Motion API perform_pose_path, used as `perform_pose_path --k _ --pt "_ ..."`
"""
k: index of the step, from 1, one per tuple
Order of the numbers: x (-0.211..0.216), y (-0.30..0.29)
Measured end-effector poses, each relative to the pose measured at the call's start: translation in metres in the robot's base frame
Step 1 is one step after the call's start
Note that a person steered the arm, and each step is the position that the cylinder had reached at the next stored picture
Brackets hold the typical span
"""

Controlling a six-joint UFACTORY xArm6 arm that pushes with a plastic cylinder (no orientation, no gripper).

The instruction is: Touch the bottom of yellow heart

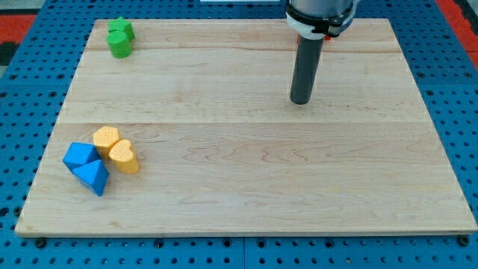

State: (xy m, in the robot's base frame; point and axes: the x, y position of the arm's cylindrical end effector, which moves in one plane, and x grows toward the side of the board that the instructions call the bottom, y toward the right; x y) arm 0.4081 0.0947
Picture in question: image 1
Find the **grey robot arm flange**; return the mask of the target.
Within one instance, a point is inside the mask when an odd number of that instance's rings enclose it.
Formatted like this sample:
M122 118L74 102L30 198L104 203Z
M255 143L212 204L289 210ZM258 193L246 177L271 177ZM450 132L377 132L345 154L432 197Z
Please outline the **grey robot arm flange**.
M361 0L288 0L287 24L308 40L338 37L352 23Z

